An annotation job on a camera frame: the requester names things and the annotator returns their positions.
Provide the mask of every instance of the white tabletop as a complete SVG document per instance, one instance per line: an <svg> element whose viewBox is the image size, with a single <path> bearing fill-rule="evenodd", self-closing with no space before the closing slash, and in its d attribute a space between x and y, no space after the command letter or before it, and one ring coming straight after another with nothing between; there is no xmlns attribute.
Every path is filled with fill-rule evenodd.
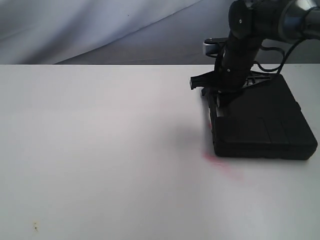
<svg viewBox="0 0 320 240"><path fill-rule="evenodd" d="M0 66L0 239L319 239L319 151L208 157L212 69ZM320 140L320 64L283 75Z"/></svg>

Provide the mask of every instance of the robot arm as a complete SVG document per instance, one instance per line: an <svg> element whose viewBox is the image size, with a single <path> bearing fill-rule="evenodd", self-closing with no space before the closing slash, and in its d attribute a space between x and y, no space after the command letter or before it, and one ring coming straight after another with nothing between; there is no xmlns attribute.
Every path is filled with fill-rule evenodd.
<svg viewBox="0 0 320 240"><path fill-rule="evenodd" d="M219 89L243 87L265 39L285 43L320 39L320 8L313 0L237 0L228 18L225 45L210 39L204 43L207 53L218 54L214 72ZM199 84L194 79L191 88Z"/></svg>

